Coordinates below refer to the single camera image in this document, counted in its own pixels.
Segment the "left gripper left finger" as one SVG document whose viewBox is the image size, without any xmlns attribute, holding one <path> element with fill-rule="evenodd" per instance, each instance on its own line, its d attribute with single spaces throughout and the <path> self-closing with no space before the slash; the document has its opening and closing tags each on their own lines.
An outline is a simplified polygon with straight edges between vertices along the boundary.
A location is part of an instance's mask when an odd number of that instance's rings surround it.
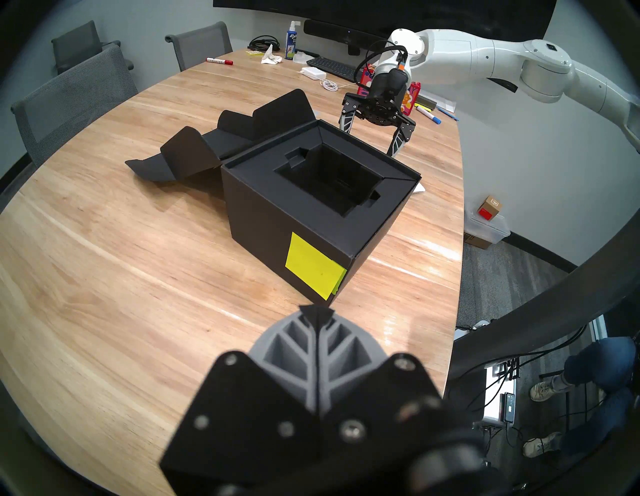
<svg viewBox="0 0 640 496">
<path fill-rule="evenodd" d="M 175 493 L 251 492 L 319 459 L 319 311 L 215 360 L 159 462 Z"/>
</svg>

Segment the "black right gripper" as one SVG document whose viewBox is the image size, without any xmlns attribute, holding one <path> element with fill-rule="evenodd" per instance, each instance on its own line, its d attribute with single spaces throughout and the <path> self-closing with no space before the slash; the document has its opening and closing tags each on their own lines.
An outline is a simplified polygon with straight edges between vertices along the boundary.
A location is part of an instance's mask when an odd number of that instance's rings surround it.
<svg viewBox="0 0 640 496">
<path fill-rule="evenodd" d="M 415 122 L 404 115 L 393 100 L 386 101 L 379 97 L 369 98 L 356 93 L 346 93 L 342 104 L 338 126 L 346 134 L 351 133 L 355 118 L 367 120 L 377 126 L 397 128 L 387 150 L 387 155 L 391 158 L 395 158 L 413 135 Z"/>
</svg>

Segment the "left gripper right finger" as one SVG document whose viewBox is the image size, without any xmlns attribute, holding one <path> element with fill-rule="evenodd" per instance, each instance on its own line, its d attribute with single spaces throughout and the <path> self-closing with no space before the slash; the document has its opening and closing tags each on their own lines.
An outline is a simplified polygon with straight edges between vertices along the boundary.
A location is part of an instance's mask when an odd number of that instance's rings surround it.
<svg viewBox="0 0 640 496">
<path fill-rule="evenodd" d="M 322 306 L 318 415 L 324 451 L 422 445 L 451 429 L 451 409 L 417 357 L 387 355 L 368 332 Z"/>
</svg>

